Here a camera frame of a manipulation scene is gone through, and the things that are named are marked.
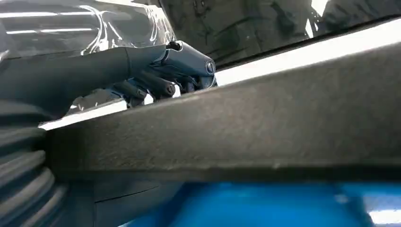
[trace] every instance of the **blue surface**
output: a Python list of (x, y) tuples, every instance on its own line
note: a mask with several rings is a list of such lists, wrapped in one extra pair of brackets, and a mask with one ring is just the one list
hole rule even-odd
[[(164, 207), (128, 226), (371, 227), (368, 212), (399, 209), (396, 184), (186, 184)], [(391, 217), (389, 223), (397, 226)]]

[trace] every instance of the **black metal bar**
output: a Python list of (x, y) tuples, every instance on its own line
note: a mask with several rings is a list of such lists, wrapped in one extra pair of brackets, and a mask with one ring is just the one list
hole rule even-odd
[(56, 129), (47, 162), (68, 179), (400, 180), (400, 56), (393, 44)]

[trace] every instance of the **white light strip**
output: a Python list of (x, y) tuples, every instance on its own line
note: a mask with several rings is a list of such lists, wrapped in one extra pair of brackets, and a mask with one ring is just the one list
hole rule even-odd
[(375, 210), (369, 212), (369, 215), (377, 225), (401, 223), (401, 210)]
[[(175, 85), (175, 93), (174, 93), (173, 97), (179, 97), (180, 95), (181, 95), (180, 88), (178, 87), (178, 85)], [(145, 97), (144, 104), (148, 105), (151, 103), (153, 103), (153, 98), (152, 98), (152, 96), (150, 96), (148, 94)], [(72, 105), (70, 107), (70, 109), (74, 109), (74, 108), (77, 108), (77, 106)], [(87, 112), (82, 112), (82, 113), (78, 112), (78, 113), (75, 113), (72, 115), (68, 115), (64, 118), (61, 118), (58, 121), (53, 121), (53, 122), (43, 124), (39, 128), (42, 128), (45, 130), (55, 129), (55, 128), (63, 127), (63, 126), (69, 125), (69, 124), (92, 119), (95, 117), (100, 117), (103, 115), (116, 113), (116, 112), (123, 111), (126, 109), (127, 109), (127, 103), (125, 101), (120, 101), (120, 102), (113, 103), (113, 104), (110, 104), (107, 106), (102, 106), (102, 107), (99, 107), (97, 109), (90, 110)]]
[(401, 19), (216, 73), (219, 86), (294, 69), (401, 41)]
[(61, 29), (43, 29), (41, 32), (82, 32), (82, 31), (92, 31), (92, 28), (61, 28)]
[(0, 18), (14, 18), (14, 17), (49, 17), (49, 16), (57, 16), (57, 13), (52, 13), (52, 12), (0, 13)]
[(65, 12), (65, 13), (59, 13), (60, 15), (63, 15), (63, 16), (79, 16), (79, 15), (94, 15), (95, 13), (94, 12), (90, 12), (90, 11), (88, 11), (88, 12)]
[(36, 33), (35, 30), (21, 30), (21, 31), (7, 31), (7, 34), (14, 35), (14, 34), (29, 34), (29, 33)]
[(17, 12), (17, 13), (0, 13), (0, 18), (18, 18), (18, 17), (54, 17), (54, 16), (79, 16), (79, 15), (94, 15), (93, 12)]

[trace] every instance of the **plastic wrap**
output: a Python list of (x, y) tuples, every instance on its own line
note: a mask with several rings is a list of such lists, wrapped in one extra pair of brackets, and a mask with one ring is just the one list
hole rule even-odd
[(175, 39), (161, 8), (123, 0), (4, 0), (0, 20), (15, 47), (8, 58), (76, 56)]

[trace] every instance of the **bolt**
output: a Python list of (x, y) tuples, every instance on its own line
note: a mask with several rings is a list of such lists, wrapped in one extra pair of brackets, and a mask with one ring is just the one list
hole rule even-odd
[(214, 74), (215, 71), (215, 66), (212, 62), (208, 62), (206, 63), (206, 71), (208, 72), (208, 74)]

